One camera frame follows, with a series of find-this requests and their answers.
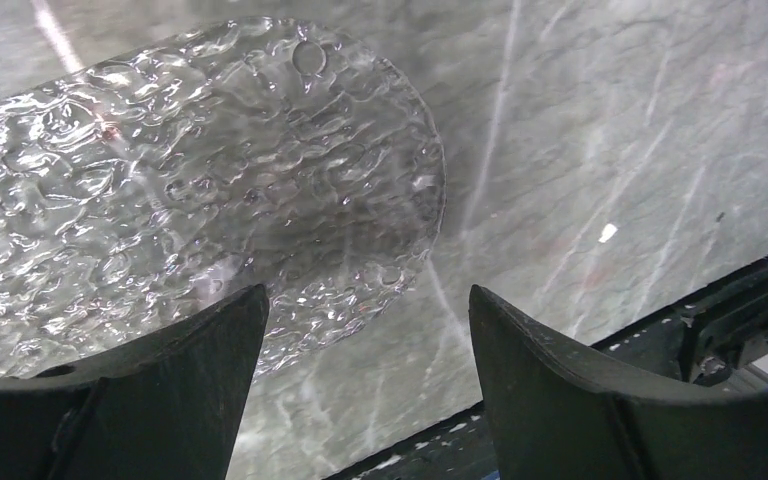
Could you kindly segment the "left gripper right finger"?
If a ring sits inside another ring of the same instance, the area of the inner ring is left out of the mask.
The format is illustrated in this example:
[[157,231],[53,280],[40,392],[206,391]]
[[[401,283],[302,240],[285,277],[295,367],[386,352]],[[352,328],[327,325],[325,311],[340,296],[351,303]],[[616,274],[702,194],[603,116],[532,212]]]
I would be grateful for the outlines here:
[[768,390],[670,379],[476,285],[471,339],[504,479],[768,479]]

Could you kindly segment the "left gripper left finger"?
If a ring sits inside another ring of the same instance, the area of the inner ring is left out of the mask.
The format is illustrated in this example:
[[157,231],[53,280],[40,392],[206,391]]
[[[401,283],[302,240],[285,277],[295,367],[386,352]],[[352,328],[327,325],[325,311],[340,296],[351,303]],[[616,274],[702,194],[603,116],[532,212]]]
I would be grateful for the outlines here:
[[261,285],[30,378],[0,378],[0,479],[222,479],[269,315]]

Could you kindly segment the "clear textured oval tray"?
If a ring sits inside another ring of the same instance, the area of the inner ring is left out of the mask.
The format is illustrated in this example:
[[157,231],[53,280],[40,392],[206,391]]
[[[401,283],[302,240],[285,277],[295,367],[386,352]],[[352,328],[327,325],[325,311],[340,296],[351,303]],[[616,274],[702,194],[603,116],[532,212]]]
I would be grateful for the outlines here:
[[216,23],[0,99],[0,377],[256,284],[275,371],[393,303],[444,205],[416,89],[311,22]]

